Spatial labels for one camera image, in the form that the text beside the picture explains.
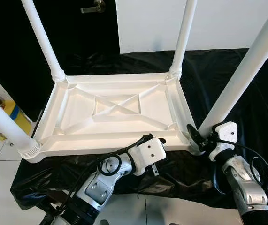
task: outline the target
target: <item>black tarp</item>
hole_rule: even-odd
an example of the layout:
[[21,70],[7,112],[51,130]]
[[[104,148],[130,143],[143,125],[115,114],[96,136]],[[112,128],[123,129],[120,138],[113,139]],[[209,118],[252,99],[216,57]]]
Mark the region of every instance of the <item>black tarp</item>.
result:
[[[199,127],[210,108],[231,78],[247,49],[187,51],[183,63],[181,86]],[[173,51],[130,54],[95,54],[87,59],[74,56],[65,69],[68,75],[100,75],[167,72]],[[238,126],[238,142],[260,153],[268,162],[268,60],[230,112],[226,121]],[[250,160],[247,150],[237,152]],[[22,160],[11,192],[22,209],[38,206],[47,210],[47,194],[69,190],[82,170],[97,155],[47,157],[39,163]],[[157,163],[160,175],[151,171],[142,176],[120,179],[115,194],[141,193],[200,202],[212,207],[235,208],[224,175],[207,155],[193,156],[186,151],[167,153]]]

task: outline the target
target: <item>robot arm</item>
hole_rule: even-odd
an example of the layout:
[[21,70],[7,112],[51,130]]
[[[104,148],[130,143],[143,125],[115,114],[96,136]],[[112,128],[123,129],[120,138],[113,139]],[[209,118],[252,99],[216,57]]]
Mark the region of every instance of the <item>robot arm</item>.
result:
[[115,183],[125,175],[142,175],[145,168],[166,157],[163,139],[145,135],[138,144],[102,158],[98,168],[66,203],[66,209],[52,225],[92,225],[113,193]]
[[187,128],[191,134],[192,146],[197,146],[200,151],[209,152],[209,159],[222,166],[222,171],[232,187],[234,200],[244,225],[268,225],[268,198],[254,177],[259,177],[258,171],[253,169],[252,172],[246,160],[235,154],[234,145],[217,141],[235,143],[236,123],[215,125],[207,139],[201,137],[191,125]]

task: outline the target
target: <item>yellow container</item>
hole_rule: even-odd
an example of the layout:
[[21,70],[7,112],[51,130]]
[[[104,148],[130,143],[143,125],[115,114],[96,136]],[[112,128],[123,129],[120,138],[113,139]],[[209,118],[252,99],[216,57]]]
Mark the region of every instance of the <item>yellow container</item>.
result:
[[[14,101],[4,101],[0,98],[0,107],[15,121],[16,124],[27,134],[31,131],[31,122],[25,117],[21,109]],[[0,140],[5,140],[6,137],[0,132]]]

